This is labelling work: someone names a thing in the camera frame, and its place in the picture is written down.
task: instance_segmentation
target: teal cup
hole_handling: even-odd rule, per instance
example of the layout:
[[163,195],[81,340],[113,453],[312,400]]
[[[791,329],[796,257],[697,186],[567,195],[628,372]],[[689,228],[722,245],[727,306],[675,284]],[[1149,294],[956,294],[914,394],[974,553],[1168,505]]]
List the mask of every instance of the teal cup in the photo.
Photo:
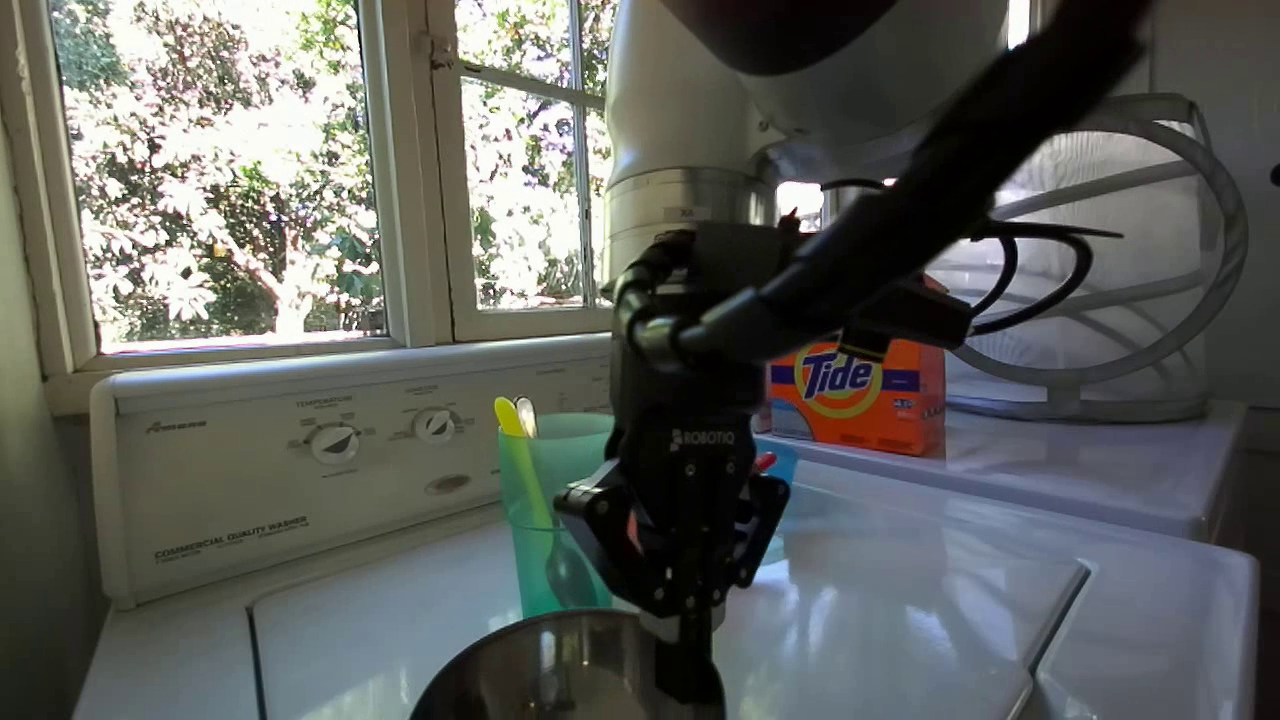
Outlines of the teal cup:
[[611,607],[581,546],[556,521],[552,499],[603,466],[611,415],[538,415],[538,436],[501,431],[501,492],[511,530],[521,611]]

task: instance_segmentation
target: white appliance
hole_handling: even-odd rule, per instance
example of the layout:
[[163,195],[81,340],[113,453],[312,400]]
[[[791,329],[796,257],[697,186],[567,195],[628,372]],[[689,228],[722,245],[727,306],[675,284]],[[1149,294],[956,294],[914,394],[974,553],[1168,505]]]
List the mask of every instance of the white appliance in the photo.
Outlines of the white appliance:
[[[115,607],[76,717],[408,717],[453,654],[521,607],[489,398],[601,407],[601,351],[106,384]],[[716,659],[732,717],[1251,717],[1251,635],[1250,558],[802,461]]]
[[1175,425],[1028,425],[948,413],[943,455],[765,436],[765,448],[1109,523],[1231,541],[1245,403]]

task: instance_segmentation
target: knob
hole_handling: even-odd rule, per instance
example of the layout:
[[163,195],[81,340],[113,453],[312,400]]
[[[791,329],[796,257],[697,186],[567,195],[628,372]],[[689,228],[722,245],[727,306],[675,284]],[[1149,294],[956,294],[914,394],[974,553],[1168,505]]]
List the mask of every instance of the knob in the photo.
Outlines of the knob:
[[307,436],[307,448],[321,466],[349,466],[359,455],[359,431],[349,425],[324,425]]
[[457,440],[457,415],[453,413],[444,413],[444,407],[436,407],[436,413],[425,413],[425,415],[417,415],[417,440],[425,440],[425,445],[449,445],[449,440]]

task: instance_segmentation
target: metal bowl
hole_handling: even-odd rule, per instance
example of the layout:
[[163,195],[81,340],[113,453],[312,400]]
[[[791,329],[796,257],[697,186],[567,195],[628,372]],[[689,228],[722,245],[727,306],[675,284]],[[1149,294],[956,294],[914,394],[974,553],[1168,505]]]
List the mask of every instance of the metal bowl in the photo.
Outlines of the metal bowl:
[[711,705],[679,705],[659,684],[659,645],[633,611],[556,611],[510,625],[440,669],[417,720],[722,720],[722,678],[709,669]]

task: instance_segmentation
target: orange box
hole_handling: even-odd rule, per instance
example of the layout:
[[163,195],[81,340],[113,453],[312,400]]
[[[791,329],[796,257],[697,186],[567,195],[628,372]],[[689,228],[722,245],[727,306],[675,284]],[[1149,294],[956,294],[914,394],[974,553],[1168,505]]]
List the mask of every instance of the orange box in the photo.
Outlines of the orange box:
[[901,455],[943,455],[943,351],[891,340],[883,366],[817,340],[769,366],[761,427],[777,436],[851,445]]

